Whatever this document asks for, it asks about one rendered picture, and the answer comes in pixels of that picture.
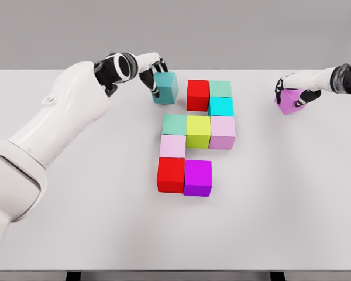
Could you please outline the red cube block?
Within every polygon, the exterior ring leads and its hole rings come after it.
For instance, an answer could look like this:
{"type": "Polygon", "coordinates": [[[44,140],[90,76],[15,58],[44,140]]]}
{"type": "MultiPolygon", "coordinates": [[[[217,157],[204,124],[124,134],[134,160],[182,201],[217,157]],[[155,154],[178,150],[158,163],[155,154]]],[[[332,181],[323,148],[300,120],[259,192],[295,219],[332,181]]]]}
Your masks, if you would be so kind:
{"type": "Polygon", "coordinates": [[[183,193],[184,173],[184,158],[160,157],[157,169],[158,192],[183,193]]]}
{"type": "Polygon", "coordinates": [[[207,112],[209,106],[209,81],[188,80],[187,111],[207,112]]]}

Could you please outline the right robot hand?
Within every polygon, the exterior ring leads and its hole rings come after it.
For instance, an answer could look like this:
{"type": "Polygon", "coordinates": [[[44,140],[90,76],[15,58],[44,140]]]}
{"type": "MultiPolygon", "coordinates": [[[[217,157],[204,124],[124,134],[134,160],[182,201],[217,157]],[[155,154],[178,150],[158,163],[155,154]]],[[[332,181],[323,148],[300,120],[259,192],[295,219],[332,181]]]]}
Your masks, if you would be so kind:
{"type": "Polygon", "coordinates": [[[296,108],[318,99],[321,96],[321,89],[318,88],[314,81],[316,73],[316,70],[302,70],[280,78],[274,90],[276,103],[278,105],[281,104],[281,93],[285,89],[302,90],[295,102],[296,108]]]}

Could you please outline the orchid purple cube block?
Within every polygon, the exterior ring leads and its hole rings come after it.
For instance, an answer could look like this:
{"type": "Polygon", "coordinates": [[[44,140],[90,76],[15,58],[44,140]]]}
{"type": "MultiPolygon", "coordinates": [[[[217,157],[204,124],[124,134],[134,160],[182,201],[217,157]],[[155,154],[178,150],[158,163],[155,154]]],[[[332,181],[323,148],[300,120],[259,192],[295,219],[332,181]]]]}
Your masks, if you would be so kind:
{"type": "Polygon", "coordinates": [[[278,104],[277,98],[274,98],[274,103],[279,107],[284,115],[295,113],[305,107],[305,105],[296,107],[297,101],[303,92],[304,90],[284,89],[280,94],[281,102],[278,104]]]}

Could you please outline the pale pink cube block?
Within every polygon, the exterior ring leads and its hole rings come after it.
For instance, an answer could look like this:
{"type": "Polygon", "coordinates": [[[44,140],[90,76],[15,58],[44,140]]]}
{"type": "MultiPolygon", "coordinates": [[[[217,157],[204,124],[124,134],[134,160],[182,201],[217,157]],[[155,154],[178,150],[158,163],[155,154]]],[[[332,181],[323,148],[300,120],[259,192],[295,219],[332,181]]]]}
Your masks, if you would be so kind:
{"type": "Polygon", "coordinates": [[[211,116],[210,149],[231,150],[236,138],[233,116],[211,116]]]}
{"type": "Polygon", "coordinates": [[[160,141],[160,157],[185,158],[185,135],[162,135],[160,141]]]}

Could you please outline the mint green cube block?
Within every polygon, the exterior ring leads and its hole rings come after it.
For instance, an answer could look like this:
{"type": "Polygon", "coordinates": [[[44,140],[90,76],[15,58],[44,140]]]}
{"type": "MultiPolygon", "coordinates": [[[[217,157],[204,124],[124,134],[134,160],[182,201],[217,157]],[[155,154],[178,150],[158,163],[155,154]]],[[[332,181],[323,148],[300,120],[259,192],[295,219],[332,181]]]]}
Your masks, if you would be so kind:
{"type": "Polygon", "coordinates": [[[210,97],[231,98],[232,88],[230,81],[210,80],[209,93],[210,97]]]}
{"type": "Polygon", "coordinates": [[[163,118],[163,135],[186,135],[187,116],[178,114],[165,114],[163,118]]]}

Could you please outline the magenta cube block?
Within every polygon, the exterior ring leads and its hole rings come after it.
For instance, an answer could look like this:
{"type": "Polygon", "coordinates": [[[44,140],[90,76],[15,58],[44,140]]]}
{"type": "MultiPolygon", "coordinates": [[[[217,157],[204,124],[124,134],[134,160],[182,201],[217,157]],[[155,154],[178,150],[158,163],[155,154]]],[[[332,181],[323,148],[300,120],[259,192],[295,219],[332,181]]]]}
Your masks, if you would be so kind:
{"type": "Polygon", "coordinates": [[[209,197],[212,190],[212,162],[185,160],[184,195],[209,197]]]}

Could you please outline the yellow-green cube block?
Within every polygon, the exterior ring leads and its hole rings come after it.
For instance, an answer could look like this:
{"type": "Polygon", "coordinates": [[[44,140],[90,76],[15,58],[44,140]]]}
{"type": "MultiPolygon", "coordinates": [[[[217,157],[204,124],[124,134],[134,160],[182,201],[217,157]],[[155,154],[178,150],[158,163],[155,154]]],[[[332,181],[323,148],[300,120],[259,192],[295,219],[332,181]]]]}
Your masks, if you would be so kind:
{"type": "Polygon", "coordinates": [[[210,139],[210,117],[187,115],[186,148],[208,149],[210,139]]]}

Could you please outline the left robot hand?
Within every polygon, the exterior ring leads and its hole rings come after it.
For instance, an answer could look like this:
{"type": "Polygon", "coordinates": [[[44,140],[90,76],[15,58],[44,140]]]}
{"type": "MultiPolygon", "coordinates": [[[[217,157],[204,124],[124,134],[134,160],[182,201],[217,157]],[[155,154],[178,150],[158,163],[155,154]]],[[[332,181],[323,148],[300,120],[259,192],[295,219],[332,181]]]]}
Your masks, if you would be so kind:
{"type": "Polygon", "coordinates": [[[140,80],[151,91],[152,96],[158,98],[160,94],[154,80],[154,74],[168,72],[166,62],[156,52],[138,55],[136,60],[139,67],[140,80]]]}

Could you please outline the cyan cube block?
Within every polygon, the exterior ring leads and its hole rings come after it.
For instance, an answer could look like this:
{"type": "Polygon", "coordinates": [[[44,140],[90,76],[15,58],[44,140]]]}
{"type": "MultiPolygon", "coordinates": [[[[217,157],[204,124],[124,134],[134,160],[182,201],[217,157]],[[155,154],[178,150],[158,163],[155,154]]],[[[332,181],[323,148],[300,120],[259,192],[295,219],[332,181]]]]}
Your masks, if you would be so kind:
{"type": "Polygon", "coordinates": [[[211,97],[207,111],[209,116],[234,116],[231,97],[211,97]]]}

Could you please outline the teal cube block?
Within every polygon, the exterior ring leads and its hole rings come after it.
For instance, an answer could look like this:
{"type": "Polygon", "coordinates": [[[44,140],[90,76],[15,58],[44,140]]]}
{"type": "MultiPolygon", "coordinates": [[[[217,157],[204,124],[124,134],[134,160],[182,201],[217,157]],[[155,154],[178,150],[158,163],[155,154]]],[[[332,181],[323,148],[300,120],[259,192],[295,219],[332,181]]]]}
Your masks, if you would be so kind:
{"type": "Polygon", "coordinates": [[[156,104],[175,104],[178,94],[178,82],[175,72],[156,72],[154,81],[159,91],[159,97],[153,97],[156,104]]]}

